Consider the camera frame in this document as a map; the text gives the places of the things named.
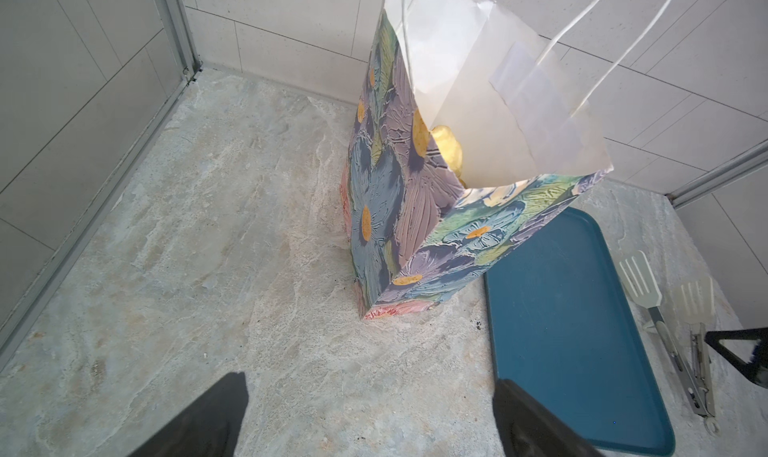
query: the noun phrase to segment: gift bag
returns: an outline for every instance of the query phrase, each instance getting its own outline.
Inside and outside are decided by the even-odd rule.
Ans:
[[[364,318],[445,301],[612,170],[545,45],[490,0],[384,1],[340,189]]]

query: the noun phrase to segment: metal frame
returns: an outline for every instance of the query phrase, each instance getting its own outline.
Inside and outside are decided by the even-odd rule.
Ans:
[[[717,189],[738,181],[768,165],[768,141],[731,159],[712,171],[677,189],[667,197],[676,209],[696,202]]]
[[[181,92],[200,69],[197,53],[190,38],[187,17],[181,0],[155,0],[160,18],[168,33],[174,58],[181,62],[184,79],[173,94],[160,107],[158,113],[136,139],[133,146],[112,171],[107,181],[91,201],[90,206],[75,224],[74,229],[51,260],[40,271],[32,285],[16,305],[15,311],[0,328],[0,370],[13,357],[34,321],[51,300],[56,289],[80,257],[101,222],[119,199],[130,177],[149,153],[154,141],[168,120]]]

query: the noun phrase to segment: stone surface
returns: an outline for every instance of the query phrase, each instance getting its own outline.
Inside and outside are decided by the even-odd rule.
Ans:
[[[428,312],[357,316],[338,194],[354,112],[200,74],[0,374],[4,453],[127,455],[242,371],[238,455],[501,455],[481,280]],[[647,251],[662,291],[706,272],[658,194],[604,182],[575,207],[614,258]],[[718,289],[716,327],[739,326]],[[709,437],[658,337],[641,337],[676,455],[768,446],[768,391],[714,355]]]

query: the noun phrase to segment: marble countertop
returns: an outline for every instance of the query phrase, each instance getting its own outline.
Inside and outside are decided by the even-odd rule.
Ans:
[[[428,312],[357,316],[338,194],[354,112],[200,74],[0,373],[5,451],[123,457],[222,375],[244,372],[237,455],[501,455],[481,279]],[[658,194],[607,181],[574,206],[614,258],[645,251],[665,293],[707,272]],[[715,328],[740,327],[719,288],[716,306]],[[640,328],[647,311],[630,307]],[[640,336],[675,455],[768,449],[768,389],[713,353],[712,437],[658,336]]]

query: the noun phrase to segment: white spatula head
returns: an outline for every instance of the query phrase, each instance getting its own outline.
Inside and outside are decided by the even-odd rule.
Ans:
[[[714,282],[706,276],[694,282],[684,283],[674,290],[675,309],[685,323],[712,324],[715,319]]]
[[[629,298],[637,305],[650,309],[661,303],[661,292],[643,251],[634,251],[619,261],[619,278]]]

